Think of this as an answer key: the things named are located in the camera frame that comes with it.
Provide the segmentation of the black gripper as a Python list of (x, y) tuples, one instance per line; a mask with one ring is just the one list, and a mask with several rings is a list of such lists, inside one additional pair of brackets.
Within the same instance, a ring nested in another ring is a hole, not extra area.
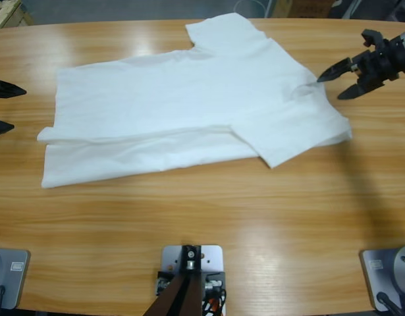
[(337, 79), (347, 72), (358, 76), (356, 84), (341, 92), (337, 99), (355, 99), (366, 92), (384, 86), (385, 80), (396, 80), (402, 71), (402, 41), (384, 41), (376, 44), (374, 51), (364, 51), (351, 58), (345, 58), (330, 66), (317, 79), (317, 82), (328, 82)]

